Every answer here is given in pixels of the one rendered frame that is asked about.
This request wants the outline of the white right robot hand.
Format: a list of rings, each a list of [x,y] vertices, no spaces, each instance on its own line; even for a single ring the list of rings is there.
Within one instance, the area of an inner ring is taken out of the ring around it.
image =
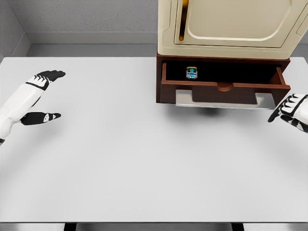
[[[270,115],[268,122],[280,117],[283,121],[308,133],[308,94],[291,94]]]

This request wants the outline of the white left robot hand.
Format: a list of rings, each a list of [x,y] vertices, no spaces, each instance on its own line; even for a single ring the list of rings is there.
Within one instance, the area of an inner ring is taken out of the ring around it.
[[[51,83],[64,77],[63,71],[43,71],[21,84],[0,108],[0,128],[9,128],[15,123],[38,125],[61,117],[60,113],[30,112]]]

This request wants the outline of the cream cabinet door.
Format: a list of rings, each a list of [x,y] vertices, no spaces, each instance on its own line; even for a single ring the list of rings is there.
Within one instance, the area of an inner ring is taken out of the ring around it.
[[[308,0],[189,0],[185,36],[175,44],[280,48]]]

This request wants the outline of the cream cabinet body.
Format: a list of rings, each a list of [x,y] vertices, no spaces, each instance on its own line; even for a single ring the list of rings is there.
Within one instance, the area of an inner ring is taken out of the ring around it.
[[[308,6],[280,48],[229,47],[175,44],[179,3],[182,0],[158,0],[158,44],[161,55],[220,58],[287,59],[308,30]]]

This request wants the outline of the small blue and yellow switch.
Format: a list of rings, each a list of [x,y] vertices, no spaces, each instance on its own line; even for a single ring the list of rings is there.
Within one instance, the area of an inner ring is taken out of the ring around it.
[[[195,81],[198,78],[198,71],[196,67],[187,67],[186,68],[186,80]]]

